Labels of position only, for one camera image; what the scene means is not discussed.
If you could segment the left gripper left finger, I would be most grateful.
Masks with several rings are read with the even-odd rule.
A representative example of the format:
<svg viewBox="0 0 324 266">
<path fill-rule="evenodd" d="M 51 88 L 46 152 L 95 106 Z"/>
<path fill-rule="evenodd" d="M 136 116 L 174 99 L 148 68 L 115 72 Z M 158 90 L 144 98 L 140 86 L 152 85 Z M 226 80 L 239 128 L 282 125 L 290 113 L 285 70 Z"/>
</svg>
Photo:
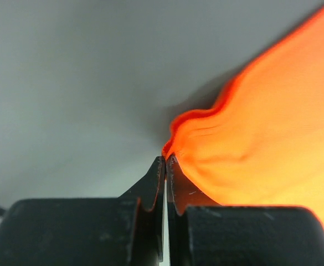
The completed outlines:
<svg viewBox="0 0 324 266">
<path fill-rule="evenodd" d="M 147 173 L 120 198 L 136 200 L 129 265 L 163 261 L 165 160 L 157 156 Z"/>
</svg>

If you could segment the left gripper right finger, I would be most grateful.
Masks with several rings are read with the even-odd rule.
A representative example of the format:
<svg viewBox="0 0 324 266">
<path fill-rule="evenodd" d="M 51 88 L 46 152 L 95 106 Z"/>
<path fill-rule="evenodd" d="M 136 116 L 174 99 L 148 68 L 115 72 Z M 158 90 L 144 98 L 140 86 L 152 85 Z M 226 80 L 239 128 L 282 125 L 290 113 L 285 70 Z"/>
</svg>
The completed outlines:
<svg viewBox="0 0 324 266">
<path fill-rule="evenodd" d="M 193 265 L 185 211 L 190 206 L 219 207 L 220 204 L 186 177 L 175 155 L 166 161 L 166 189 L 170 265 Z"/>
</svg>

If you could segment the orange t shirt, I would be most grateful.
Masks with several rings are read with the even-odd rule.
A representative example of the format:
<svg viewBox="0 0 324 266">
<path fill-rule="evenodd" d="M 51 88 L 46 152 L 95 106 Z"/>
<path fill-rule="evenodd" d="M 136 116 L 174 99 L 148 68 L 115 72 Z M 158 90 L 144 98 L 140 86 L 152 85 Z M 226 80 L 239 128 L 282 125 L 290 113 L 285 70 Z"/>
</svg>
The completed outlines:
<svg viewBox="0 0 324 266">
<path fill-rule="evenodd" d="M 324 226 L 324 7 L 170 131 L 162 155 L 217 203 L 307 207 Z"/>
</svg>

